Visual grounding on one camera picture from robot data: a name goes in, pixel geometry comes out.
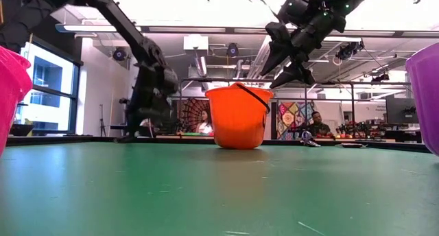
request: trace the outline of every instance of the orange bucket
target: orange bucket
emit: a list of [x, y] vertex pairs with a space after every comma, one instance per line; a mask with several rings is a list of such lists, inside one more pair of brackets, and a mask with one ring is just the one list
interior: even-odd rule
[[242, 83], [206, 92], [211, 105], [215, 143], [220, 147], [249, 150], [262, 144], [268, 106], [273, 93]]

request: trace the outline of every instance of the window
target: window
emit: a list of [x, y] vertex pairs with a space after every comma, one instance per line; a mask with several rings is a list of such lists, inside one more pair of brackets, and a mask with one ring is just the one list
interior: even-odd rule
[[32, 64], [27, 74], [34, 85], [14, 122], [30, 121], [36, 134], [74, 133], [79, 67], [35, 44], [26, 43], [21, 55]]

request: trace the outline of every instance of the colorful tapestry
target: colorful tapestry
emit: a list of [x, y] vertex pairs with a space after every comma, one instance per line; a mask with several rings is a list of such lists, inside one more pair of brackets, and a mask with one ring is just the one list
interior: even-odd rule
[[211, 120], [211, 109], [209, 101], [206, 99], [185, 99], [182, 101], [181, 106], [180, 122], [182, 123], [183, 132], [197, 132], [197, 127], [203, 123], [203, 112], [208, 115], [207, 121]]
[[311, 122], [311, 113], [314, 111], [314, 103], [308, 102], [281, 102], [278, 105], [277, 115], [277, 138], [279, 140], [293, 140], [294, 133], [290, 129], [301, 126], [304, 122]]

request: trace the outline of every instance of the person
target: person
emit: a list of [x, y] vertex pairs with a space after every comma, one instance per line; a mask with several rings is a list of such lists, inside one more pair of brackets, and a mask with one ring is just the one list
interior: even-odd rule
[[212, 131], [212, 119], [207, 110], [201, 112], [201, 123], [197, 125], [197, 133], [209, 134]]
[[322, 123], [322, 116], [319, 112], [314, 111], [311, 113], [313, 123], [309, 126], [309, 131], [313, 136], [327, 137], [332, 135], [331, 129], [327, 124]]

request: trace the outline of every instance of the pink bucket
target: pink bucket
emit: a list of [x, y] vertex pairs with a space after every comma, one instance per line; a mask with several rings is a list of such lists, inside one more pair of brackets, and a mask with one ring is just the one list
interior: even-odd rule
[[24, 57], [0, 47], [0, 156], [14, 120], [16, 105], [32, 89], [26, 69], [30, 62]]
[[439, 43], [415, 53], [405, 64], [410, 74], [420, 131], [427, 148], [439, 156]]

